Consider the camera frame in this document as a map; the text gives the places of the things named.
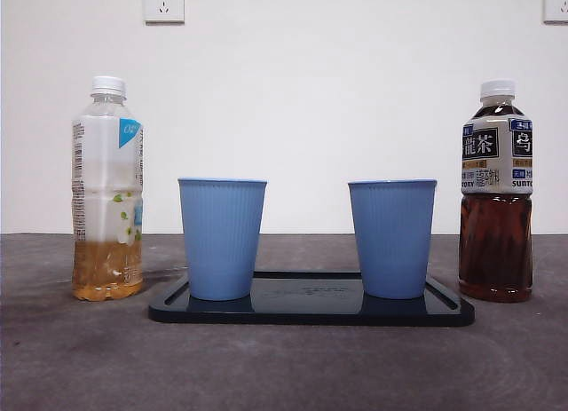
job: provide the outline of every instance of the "electrical outlet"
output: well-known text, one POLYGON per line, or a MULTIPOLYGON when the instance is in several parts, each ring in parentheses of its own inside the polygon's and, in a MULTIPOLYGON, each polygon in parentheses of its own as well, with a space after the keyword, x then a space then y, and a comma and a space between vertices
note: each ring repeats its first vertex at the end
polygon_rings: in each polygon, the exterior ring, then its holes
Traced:
POLYGON ((146 23, 184 23, 184 0, 146 0, 146 23))
POLYGON ((568 0, 544 0, 544 23, 568 23, 568 0))

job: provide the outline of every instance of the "white bottle cap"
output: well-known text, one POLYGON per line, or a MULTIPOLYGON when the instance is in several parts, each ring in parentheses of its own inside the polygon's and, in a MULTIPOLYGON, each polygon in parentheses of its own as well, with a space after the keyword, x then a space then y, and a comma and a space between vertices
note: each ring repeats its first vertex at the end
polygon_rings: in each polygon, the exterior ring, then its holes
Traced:
POLYGON ((115 76, 95 76, 92 79, 93 94, 114 94, 126 99, 126 84, 122 78, 115 76))
POLYGON ((515 81, 498 78, 481 84, 481 99, 489 96, 515 96, 515 81))

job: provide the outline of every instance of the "plastic bottle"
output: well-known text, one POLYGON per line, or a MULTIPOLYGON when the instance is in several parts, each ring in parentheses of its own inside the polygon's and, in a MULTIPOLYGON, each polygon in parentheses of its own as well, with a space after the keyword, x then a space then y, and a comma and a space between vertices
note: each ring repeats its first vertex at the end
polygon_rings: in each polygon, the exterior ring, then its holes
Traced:
POLYGON ((73 294, 98 301, 142 287, 142 125, 120 78, 94 77, 91 96, 73 122, 73 294))
POLYGON ((512 80, 483 83, 463 127, 460 290, 494 302, 527 300, 533 284, 533 123, 514 98, 512 80))

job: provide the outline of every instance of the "blue label corner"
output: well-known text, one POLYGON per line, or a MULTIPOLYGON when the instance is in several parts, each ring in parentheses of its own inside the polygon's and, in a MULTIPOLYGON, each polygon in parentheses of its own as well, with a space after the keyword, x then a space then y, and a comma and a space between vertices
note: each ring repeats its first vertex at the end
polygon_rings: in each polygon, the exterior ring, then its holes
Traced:
POLYGON ((121 118, 118 128, 118 147, 121 148, 130 142, 140 130, 140 123, 128 118, 121 118))

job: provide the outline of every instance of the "ribbed plastic cup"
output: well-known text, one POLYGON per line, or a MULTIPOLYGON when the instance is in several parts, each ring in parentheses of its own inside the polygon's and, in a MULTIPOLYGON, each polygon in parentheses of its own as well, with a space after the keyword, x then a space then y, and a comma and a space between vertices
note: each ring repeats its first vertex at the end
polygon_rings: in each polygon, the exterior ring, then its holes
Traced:
POLYGON ((363 289, 370 296, 422 296, 436 180, 351 182, 363 289))
POLYGON ((180 178, 190 295, 234 300, 250 294, 265 181, 180 178))

